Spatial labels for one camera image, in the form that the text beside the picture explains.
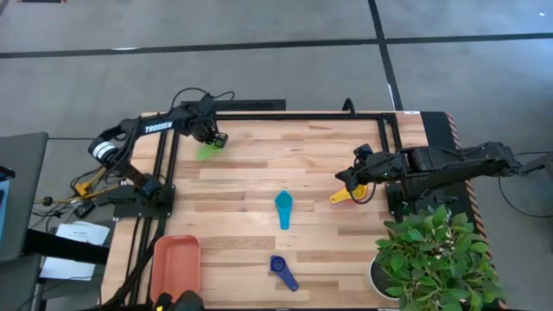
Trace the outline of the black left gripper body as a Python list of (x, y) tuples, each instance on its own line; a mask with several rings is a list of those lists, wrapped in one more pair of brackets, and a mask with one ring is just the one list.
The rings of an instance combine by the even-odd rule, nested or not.
[(191, 135), (196, 141), (220, 149), (226, 146), (228, 135), (219, 131), (215, 115), (197, 117), (189, 125)]

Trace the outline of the orange plastic basket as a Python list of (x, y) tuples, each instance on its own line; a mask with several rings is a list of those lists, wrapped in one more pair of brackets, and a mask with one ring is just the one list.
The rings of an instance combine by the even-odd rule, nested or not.
[(200, 241), (192, 235), (163, 236), (153, 253), (149, 298), (167, 293), (173, 301), (185, 291), (200, 292)]

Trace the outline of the yellow measuring cup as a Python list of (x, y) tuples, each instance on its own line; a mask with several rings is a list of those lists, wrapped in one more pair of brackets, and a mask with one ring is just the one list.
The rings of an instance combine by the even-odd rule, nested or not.
[[(367, 185), (359, 185), (353, 190), (353, 197), (356, 200), (363, 200), (367, 196), (367, 192), (368, 192)], [(329, 202), (335, 205), (343, 201), (348, 201), (348, 200), (353, 201), (353, 197), (344, 187), (337, 193), (333, 194), (329, 198)]]

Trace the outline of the grey desk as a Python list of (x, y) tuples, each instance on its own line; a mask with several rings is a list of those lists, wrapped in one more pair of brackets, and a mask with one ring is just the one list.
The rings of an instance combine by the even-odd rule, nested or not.
[(0, 203), (0, 263), (19, 257), (25, 243), (31, 210), (48, 143), (48, 133), (0, 136), (0, 166), (15, 172)]

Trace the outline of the purple measuring cup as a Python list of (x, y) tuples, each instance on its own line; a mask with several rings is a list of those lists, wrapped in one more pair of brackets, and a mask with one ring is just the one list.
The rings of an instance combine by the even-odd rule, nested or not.
[(270, 257), (270, 271), (276, 274), (292, 292), (300, 288), (283, 257), (276, 255)]

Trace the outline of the white plant pot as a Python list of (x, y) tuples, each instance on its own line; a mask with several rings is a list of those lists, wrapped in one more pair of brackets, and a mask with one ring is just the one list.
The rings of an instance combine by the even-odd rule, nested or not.
[(380, 296), (390, 301), (399, 301), (398, 297), (387, 291), (388, 288), (393, 287), (393, 284), (389, 276), (376, 263), (375, 258), (369, 264), (366, 281)]

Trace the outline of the teal measuring cup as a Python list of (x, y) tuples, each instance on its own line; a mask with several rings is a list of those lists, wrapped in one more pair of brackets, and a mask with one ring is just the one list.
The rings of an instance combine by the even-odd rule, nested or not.
[(293, 198), (290, 193), (286, 190), (282, 190), (275, 198), (275, 206), (278, 212), (281, 229), (288, 230), (290, 215), (293, 208)]

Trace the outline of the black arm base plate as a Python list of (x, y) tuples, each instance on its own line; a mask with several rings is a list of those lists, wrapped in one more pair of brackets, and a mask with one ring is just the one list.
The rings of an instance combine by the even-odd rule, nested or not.
[(175, 188), (163, 187), (160, 193), (152, 199), (147, 199), (134, 186), (125, 185), (112, 190), (107, 199), (115, 206), (113, 216), (117, 219), (160, 219), (170, 217), (173, 212)]
[(434, 213), (441, 206), (450, 206), (460, 201), (457, 194), (445, 194), (443, 188), (425, 190), (414, 199), (407, 199), (399, 182), (387, 183), (385, 194), (388, 203), (389, 214), (396, 222), (401, 223), (411, 214)]

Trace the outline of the green measuring cup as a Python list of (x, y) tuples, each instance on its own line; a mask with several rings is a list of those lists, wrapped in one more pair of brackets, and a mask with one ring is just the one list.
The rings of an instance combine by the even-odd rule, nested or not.
[(212, 144), (202, 144), (197, 153), (195, 154), (195, 160), (198, 162), (206, 161), (207, 159), (211, 158), (212, 156), (216, 155), (218, 152), (220, 152), (223, 148), (212, 145)]

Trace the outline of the white paper sheet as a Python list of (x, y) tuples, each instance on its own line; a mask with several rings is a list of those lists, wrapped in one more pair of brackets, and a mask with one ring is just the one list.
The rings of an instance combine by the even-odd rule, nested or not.
[(72, 224), (60, 224), (55, 233), (56, 237), (67, 238), (78, 242), (102, 245), (110, 232), (110, 228), (84, 221)]
[(96, 265), (69, 259), (47, 257), (41, 268), (40, 277), (47, 279), (91, 281)]

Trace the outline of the black hazard-striped floor mat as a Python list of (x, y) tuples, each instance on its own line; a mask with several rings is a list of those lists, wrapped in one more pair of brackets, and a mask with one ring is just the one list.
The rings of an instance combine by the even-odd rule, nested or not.
[[(442, 147), (444, 149), (460, 149), (461, 142), (457, 135), (457, 129), (453, 117), (447, 112), (422, 112), (422, 121), (429, 146)], [(468, 181), (458, 182), (444, 187), (445, 194), (457, 194), (460, 201), (448, 206), (452, 213), (465, 213), (468, 221), (474, 224), (474, 232), (486, 239), (486, 231), (480, 216), (480, 209), (474, 192), (473, 183)]]

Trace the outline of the green leafy plant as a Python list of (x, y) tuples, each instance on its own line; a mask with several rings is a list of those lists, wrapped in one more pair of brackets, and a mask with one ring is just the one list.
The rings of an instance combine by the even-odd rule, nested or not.
[(465, 213), (439, 206), (384, 222), (376, 263), (389, 276), (401, 311), (483, 311), (504, 298), (489, 245)]

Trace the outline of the black aluminium table frame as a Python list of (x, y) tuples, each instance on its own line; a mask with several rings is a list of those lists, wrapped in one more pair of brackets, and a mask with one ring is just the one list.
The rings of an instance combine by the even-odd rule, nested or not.
[[(335, 175), (353, 151), (404, 145), (392, 113), (345, 111), (224, 111), (226, 146), (203, 162), (192, 138), (169, 136), (162, 178), (175, 186), (168, 236), (200, 241), (200, 296), (208, 308), (377, 307), (386, 299), (362, 281), (376, 241), (385, 236), (385, 190), (364, 205), (329, 198)], [(288, 230), (275, 198), (293, 198)], [(300, 288), (292, 292), (270, 271), (283, 257)]]

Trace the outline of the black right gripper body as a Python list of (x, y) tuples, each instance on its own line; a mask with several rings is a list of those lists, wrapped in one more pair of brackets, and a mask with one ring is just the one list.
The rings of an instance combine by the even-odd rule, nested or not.
[(356, 156), (353, 177), (359, 184), (398, 181), (404, 172), (404, 160), (400, 154), (377, 152)]

